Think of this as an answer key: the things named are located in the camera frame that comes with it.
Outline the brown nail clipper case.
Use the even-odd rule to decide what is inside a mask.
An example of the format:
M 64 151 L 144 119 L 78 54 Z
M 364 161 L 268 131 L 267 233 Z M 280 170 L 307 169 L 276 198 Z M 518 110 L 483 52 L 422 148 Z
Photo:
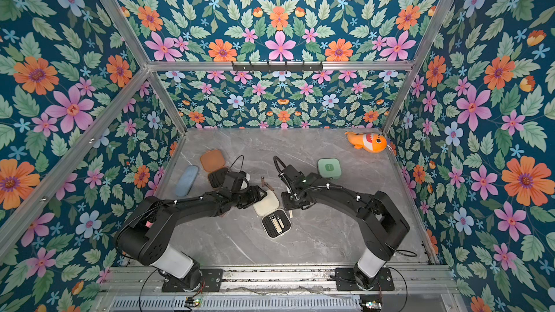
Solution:
M 201 165 L 208 173 L 208 181 L 213 189 L 222 186 L 228 173 L 225 158 L 220 150 L 207 151 L 200 157 Z

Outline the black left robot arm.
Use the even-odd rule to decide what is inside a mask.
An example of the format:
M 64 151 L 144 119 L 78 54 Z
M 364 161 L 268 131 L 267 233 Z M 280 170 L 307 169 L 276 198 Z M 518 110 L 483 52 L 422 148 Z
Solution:
M 177 280 L 199 281 L 199 264 L 170 245 L 175 229 L 201 218 L 216 218 L 232 208 L 246 209 L 267 192 L 251 185 L 244 171 L 227 173 L 222 185 L 186 199 L 143 199 L 115 236 L 115 247 L 144 266 L 155 267 Z

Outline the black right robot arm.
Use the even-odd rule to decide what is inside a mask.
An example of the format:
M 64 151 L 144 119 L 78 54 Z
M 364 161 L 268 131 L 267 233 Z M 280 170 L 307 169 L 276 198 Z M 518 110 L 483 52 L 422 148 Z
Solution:
M 325 205 L 353 218 L 366 247 L 354 266 L 354 282 L 363 290 L 373 288 L 380 270 L 391 260 L 410 232 L 410 225 L 393 200 L 384 192 L 355 192 L 323 178 L 318 173 L 304 175 L 292 165 L 280 167 L 277 174 L 286 185 L 283 195 L 293 209 Z

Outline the cream large nail clipper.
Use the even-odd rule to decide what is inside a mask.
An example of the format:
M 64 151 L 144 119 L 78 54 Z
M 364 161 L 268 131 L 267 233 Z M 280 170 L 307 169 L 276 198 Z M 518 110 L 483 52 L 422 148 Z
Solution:
M 275 215 L 270 215 L 270 221 L 273 224 L 277 233 L 282 233 L 283 232 L 283 229 L 281 228 L 281 226 L 278 223 L 278 218 Z

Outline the cream nail clipper case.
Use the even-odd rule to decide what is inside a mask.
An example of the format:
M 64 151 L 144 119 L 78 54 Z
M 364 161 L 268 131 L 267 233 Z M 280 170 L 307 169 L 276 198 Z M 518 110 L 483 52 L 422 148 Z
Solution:
M 289 232 L 292 224 L 286 212 L 280 208 L 280 202 L 275 193 L 271 190 L 264 192 L 267 195 L 252 206 L 261 218 L 266 235 L 271 239 L 276 239 Z

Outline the green nail clipper case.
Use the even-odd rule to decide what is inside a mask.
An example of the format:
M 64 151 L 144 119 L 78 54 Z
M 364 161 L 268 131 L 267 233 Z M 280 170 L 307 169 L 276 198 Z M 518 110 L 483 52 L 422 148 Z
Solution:
M 317 170 L 325 179 L 338 180 L 342 176 L 341 163 L 337 158 L 322 158 L 317 162 Z

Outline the small brown nail tool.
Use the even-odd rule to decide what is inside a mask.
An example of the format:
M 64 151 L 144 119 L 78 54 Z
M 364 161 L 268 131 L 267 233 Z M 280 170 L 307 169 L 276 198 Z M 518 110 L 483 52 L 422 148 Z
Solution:
M 272 186 L 270 186 L 270 184 L 266 183 L 266 188 L 269 189 L 270 191 L 274 192 L 274 188 Z

